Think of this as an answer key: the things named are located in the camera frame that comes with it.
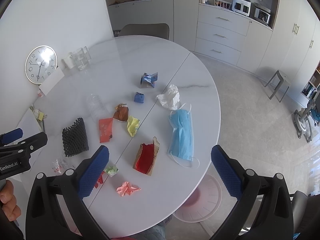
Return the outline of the person's left hand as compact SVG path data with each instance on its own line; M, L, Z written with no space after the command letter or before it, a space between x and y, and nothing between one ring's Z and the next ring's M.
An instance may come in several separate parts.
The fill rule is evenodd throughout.
M2 210L10 222L13 222L21 215L21 209L17 205L17 199L14 195L14 186L11 181L7 180L1 190Z

